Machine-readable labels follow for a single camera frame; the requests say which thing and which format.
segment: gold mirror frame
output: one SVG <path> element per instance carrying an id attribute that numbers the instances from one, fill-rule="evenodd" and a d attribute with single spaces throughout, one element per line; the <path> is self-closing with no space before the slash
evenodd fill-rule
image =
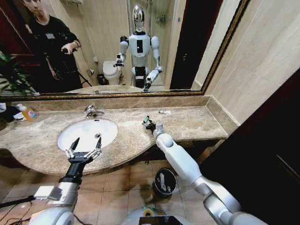
<path id="1" fill-rule="evenodd" d="M 194 95 L 204 95 L 209 83 L 211 82 L 220 61 L 226 52 L 226 49 L 234 35 L 236 28 L 238 27 L 240 20 L 247 8 L 248 3 L 251 0 L 240 0 L 240 3 L 235 11 L 232 21 L 228 27 L 228 30 L 223 38 L 221 46 L 217 52 L 217 55 L 212 63 L 208 75 L 205 78 L 201 90 L 170 90 L 162 92 L 149 92 L 149 93 L 113 93 L 113 94 L 82 94 L 74 95 L 73 93 L 48 93 L 41 94 L 39 96 L 9 96 L 1 97 L 0 102 L 12 102 L 12 101 L 40 101 L 40 100 L 68 100 L 68 99 L 89 99 L 89 98 L 125 98 L 125 97 L 161 97 L 161 96 L 194 96 Z"/>

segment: man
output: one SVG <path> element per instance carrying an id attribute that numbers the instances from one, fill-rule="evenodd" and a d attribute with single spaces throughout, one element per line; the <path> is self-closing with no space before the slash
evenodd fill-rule
<path id="1" fill-rule="evenodd" d="M 40 0 L 21 1 L 33 14 L 26 29 L 32 34 L 36 49 L 46 57 L 58 91 L 82 88 L 73 55 L 73 51 L 81 47 L 76 35 L 60 19 L 46 13 Z"/>

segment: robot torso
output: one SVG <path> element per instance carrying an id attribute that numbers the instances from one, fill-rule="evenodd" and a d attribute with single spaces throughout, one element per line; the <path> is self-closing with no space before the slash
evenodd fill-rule
<path id="1" fill-rule="evenodd" d="M 131 35 L 129 37 L 129 49 L 132 55 L 133 67 L 145 67 L 147 55 L 150 52 L 150 37 L 144 35 Z"/>

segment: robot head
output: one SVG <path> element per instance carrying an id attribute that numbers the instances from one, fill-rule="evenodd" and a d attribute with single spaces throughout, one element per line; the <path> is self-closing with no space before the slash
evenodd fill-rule
<path id="1" fill-rule="evenodd" d="M 142 6 L 136 5 L 132 12 L 132 18 L 135 22 L 135 31 L 140 33 L 144 28 L 145 14 Z"/>

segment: chrome faucet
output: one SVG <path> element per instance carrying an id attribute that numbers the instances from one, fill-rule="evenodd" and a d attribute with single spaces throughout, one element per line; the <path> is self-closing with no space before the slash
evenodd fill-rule
<path id="1" fill-rule="evenodd" d="M 91 118 L 92 116 L 96 117 L 96 116 L 103 116 L 104 115 L 103 111 L 98 110 L 93 105 L 89 105 L 88 107 L 86 107 L 83 112 L 87 114 L 86 117 L 85 117 L 87 119 Z"/>

